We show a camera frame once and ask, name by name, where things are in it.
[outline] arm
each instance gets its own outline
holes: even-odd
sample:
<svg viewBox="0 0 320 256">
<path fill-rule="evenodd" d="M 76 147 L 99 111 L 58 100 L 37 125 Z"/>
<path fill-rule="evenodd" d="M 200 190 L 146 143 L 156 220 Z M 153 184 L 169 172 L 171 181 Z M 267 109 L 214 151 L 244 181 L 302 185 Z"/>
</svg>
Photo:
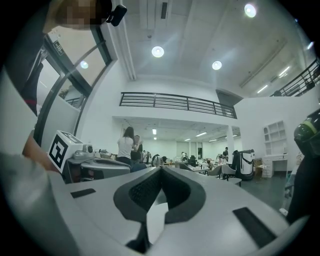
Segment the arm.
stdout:
<svg viewBox="0 0 320 256">
<path fill-rule="evenodd" d="M 31 136 L 31 134 L 29 135 L 24 145 L 22 154 L 26 158 L 30 158 L 31 160 L 42 165 L 43 168 L 46 169 L 47 171 L 54 171 L 54 172 L 60 173 L 59 170 L 55 167 L 55 165 L 51 162 L 51 160 L 47 156 L 47 153 L 44 152 L 41 147 L 39 147 L 39 145 L 36 143 L 36 141 Z"/>
</svg>

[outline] gray floor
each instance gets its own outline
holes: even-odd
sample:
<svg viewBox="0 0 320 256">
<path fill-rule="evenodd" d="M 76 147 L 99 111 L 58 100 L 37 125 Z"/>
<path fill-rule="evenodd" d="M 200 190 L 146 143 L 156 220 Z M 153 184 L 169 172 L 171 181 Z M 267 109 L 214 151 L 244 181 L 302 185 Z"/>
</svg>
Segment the gray floor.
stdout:
<svg viewBox="0 0 320 256">
<path fill-rule="evenodd" d="M 254 178 L 242 181 L 241 187 L 260 199 L 276 211 L 279 211 L 284 201 L 286 172 L 275 173 L 272 178 Z"/>
</svg>

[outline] ceiling duct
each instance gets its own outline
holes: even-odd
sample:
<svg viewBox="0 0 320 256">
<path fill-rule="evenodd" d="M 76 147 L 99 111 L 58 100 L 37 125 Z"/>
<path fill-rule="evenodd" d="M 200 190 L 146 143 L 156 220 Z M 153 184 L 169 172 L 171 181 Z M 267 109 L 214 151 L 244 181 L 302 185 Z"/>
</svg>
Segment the ceiling duct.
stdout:
<svg viewBox="0 0 320 256">
<path fill-rule="evenodd" d="M 161 9 L 161 19 L 162 20 L 166 19 L 167 8 L 168 8 L 168 3 L 167 2 L 163 2 L 162 3 L 162 9 Z"/>
</svg>

